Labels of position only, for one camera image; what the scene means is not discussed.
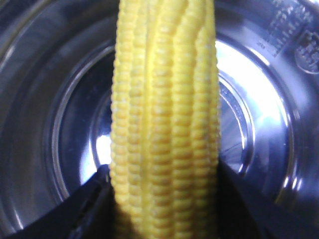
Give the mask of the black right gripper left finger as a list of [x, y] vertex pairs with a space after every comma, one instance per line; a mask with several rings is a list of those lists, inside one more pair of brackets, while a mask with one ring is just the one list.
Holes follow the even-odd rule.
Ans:
[[111, 239], [115, 198], [110, 168], [102, 165], [69, 198], [10, 239]]

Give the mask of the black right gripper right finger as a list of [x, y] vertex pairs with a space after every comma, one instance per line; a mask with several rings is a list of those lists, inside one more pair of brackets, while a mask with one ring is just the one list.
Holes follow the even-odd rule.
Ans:
[[319, 191], [313, 185], [275, 203], [220, 161], [217, 168], [217, 231], [223, 239], [317, 239]]

